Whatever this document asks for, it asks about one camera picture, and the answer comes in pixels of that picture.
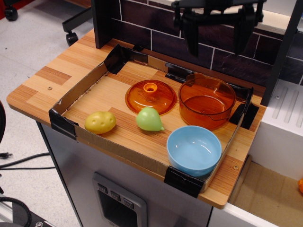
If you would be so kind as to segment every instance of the transparent orange pot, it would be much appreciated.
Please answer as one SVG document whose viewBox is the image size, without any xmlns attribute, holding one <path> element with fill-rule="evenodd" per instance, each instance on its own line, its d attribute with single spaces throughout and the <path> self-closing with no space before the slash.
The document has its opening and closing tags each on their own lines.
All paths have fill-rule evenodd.
<svg viewBox="0 0 303 227">
<path fill-rule="evenodd" d="M 180 114 L 187 124 L 214 130 L 230 118 L 236 94 L 224 81 L 195 73 L 180 87 L 179 99 Z"/>
</svg>

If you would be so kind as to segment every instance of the plastic lid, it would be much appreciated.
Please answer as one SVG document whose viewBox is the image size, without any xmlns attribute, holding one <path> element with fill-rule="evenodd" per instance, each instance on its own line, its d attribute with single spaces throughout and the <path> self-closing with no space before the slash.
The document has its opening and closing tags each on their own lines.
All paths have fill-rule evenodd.
<svg viewBox="0 0 303 227">
<path fill-rule="evenodd" d="M 158 80 L 144 80 L 131 86 L 125 102 L 131 111 L 139 113 L 144 107 L 152 107 L 159 113 L 165 114 L 176 104 L 175 91 L 167 84 Z"/>
</svg>

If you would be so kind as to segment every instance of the orange object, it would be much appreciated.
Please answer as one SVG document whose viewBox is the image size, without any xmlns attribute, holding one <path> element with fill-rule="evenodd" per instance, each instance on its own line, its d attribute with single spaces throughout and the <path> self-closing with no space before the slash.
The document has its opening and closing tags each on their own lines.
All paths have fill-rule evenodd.
<svg viewBox="0 0 303 227">
<path fill-rule="evenodd" d="M 300 191 L 303 193 L 303 178 L 300 181 L 298 181 L 298 185 L 299 185 Z"/>
<path fill-rule="evenodd" d="M 135 113 L 145 107 L 152 107 L 162 115 L 171 110 L 176 101 L 177 95 L 169 85 L 152 79 L 136 83 L 125 95 L 128 108 Z"/>
<path fill-rule="evenodd" d="M 224 81 L 195 73 L 180 87 L 179 99 L 180 114 L 187 124 L 214 130 L 229 119 L 236 94 Z"/>
</svg>

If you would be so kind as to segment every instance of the dark brick tile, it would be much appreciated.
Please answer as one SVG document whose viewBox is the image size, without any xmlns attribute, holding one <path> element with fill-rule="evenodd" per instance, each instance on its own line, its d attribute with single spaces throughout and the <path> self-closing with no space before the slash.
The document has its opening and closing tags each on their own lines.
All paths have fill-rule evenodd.
<svg viewBox="0 0 303 227">
<path fill-rule="evenodd" d="M 284 37 L 284 35 L 281 35 L 281 34 L 278 34 L 278 33 L 269 32 L 269 31 L 265 31 L 265 30 L 261 30 L 261 29 L 258 29 L 258 28 L 254 29 L 254 33 L 270 36 L 270 37 L 273 37 L 275 39 L 280 39 L 280 40 L 283 40 L 283 37 Z"/>
<path fill-rule="evenodd" d="M 155 31 L 152 32 L 152 50 L 208 69 L 213 54 L 213 48 L 199 45 L 199 56 L 195 57 L 188 52 L 185 40 Z"/>
<path fill-rule="evenodd" d="M 168 6 L 168 5 L 157 3 L 157 2 L 154 2 L 154 1 L 149 1 L 148 4 L 151 5 L 151 6 L 156 6 L 156 7 L 159 7 L 159 8 L 169 9 L 169 10 L 174 11 L 174 9 L 173 9 L 173 7 L 171 7 L 171 5 Z"/>
<path fill-rule="evenodd" d="M 303 61 L 286 58 L 279 78 L 295 84 L 299 84 L 303 75 Z"/>
<path fill-rule="evenodd" d="M 288 56 L 303 60 L 303 33 L 295 34 Z"/>
<path fill-rule="evenodd" d="M 121 20 L 119 0 L 108 1 L 108 4 L 109 4 L 108 8 L 110 10 L 111 17 L 117 20 Z"/>
<path fill-rule="evenodd" d="M 253 59 L 215 50 L 212 70 L 265 86 L 272 66 Z"/>
<path fill-rule="evenodd" d="M 136 2 L 121 1 L 122 20 L 171 35 L 179 35 L 174 27 L 174 12 Z"/>
<path fill-rule="evenodd" d="M 151 31 L 122 21 L 112 20 L 112 36 L 115 39 L 151 49 Z"/>
<path fill-rule="evenodd" d="M 137 2 L 141 2 L 141 3 L 147 4 L 147 0 L 133 0 L 133 1 L 137 1 Z"/>
<path fill-rule="evenodd" d="M 273 65 L 278 54 L 281 40 L 260 36 L 255 59 Z"/>
<path fill-rule="evenodd" d="M 199 27 L 199 42 L 225 51 L 234 52 L 233 27 L 215 25 Z M 252 34 L 245 52 L 241 55 L 253 58 L 257 47 L 258 35 Z"/>
</svg>

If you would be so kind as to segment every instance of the white floor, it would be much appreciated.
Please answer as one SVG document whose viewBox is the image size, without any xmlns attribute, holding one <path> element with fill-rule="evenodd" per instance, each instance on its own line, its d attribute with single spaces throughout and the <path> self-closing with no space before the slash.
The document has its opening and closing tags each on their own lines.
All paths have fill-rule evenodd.
<svg viewBox="0 0 303 227">
<path fill-rule="evenodd" d="M 6 130 L 0 165 L 48 152 L 34 120 L 8 106 L 6 97 L 48 62 L 68 48 L 62 22 L 83 8 L 63 0 L 35 0 L 18 10 L 17 21 L 0 20 L 0 100 L 6 111 Z M 93 28 L 92 20 L 74 29 L 81 38 Z M 14 167 L 53 166 L 50 156 Z M 55 169 L 0 170 L 4 195 L 23 201 L 35 214 L 56 227 L 80 226 Z"/>
</svg>

